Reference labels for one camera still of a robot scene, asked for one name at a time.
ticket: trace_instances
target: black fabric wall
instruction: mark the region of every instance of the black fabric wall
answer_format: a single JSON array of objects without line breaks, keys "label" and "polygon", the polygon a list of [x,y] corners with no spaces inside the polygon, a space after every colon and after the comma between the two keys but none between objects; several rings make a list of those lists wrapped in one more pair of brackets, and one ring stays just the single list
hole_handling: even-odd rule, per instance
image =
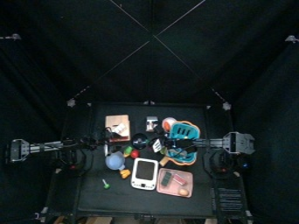
[{"label": "black fabric wall", "polygon": [[299,221],[297,58],[289,44],[234,105],[236,129],[256,139],[246,197],[260,223]]},{"label": "black fabric wall", "polygon": [[66,102],[45,72],[13,41],[0,41],[0,222],[26,220],[44,206],[52,169],[38,157],[3,165],[5,146],[13,139],[29,143],[57,141]]},{"label": "black fabric wall", "polygon": [[[61,137],[66,100],[232,104],[256,138],[248,202],[260,223],[296,223],[299,2],[1,1],[0,144]],[[1,167],[0,218],[38,212],[48,160]]]}]

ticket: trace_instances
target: white device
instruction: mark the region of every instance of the white device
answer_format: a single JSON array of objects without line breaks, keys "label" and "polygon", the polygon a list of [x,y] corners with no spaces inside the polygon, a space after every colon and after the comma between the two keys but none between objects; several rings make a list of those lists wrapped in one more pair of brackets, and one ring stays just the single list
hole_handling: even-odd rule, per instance
[{"label": "white device", "polygon": [[153,190],[156,185],[157,161],[146,158],[136,158],[130,186],[142,190]]}]

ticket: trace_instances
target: black table surface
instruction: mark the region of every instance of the black table surface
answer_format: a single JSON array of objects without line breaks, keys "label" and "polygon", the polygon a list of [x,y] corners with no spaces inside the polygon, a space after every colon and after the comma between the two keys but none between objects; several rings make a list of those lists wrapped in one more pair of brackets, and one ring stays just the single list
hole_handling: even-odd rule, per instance
[{"label": "black table surface", "polygon": [[[220,106],[196,105],[153,105],[144,106],[136,104],[96,104],[78,105],[73,108],[65,122],[64,135],[72,137],[93,136],[98,137],[98,132],[105,128],[105,116],[128,115],[130,136],[134,133],[144,133],[148,139],[154,137],[154,133],[145,132],[145,117],[157,116],[160,120],[165,117],[173,117],[177,121],[188,121],[200,128],[200,138],[222,138],[230,130],[230,121],[226,111]],[[193,165],[178,166],[168,162],[166,169],[174,169],[192,173],[192,194],[189,198],[172,196],[158,193],[156,190],[146,191],[130,186],[130,177],[121,179],[118,171],[112,171],[105,165],[105,155],[102,147],[96,150],[86,150],[88,164],[92,168],[80,178],[77,190],[77,200],[74,203],[76,213],[92,215],[152,215],[153,217],[182,217],[182,218],[206,218],[212,217],[210,204],[210,177],[202,170],[201,156],[204,148],[197,149],[197,159]],[[140,158],[149,158],[157,161],[162,155],[149,148],[140,150]],[[125,168],[132,171],[134,160],[125,159]],[[109,189],[102,187],[102,179],[110,184]],[[56,185],[68,181],[61,178]],[[54,195],[64,195],[62,189],[56,186]]]}]

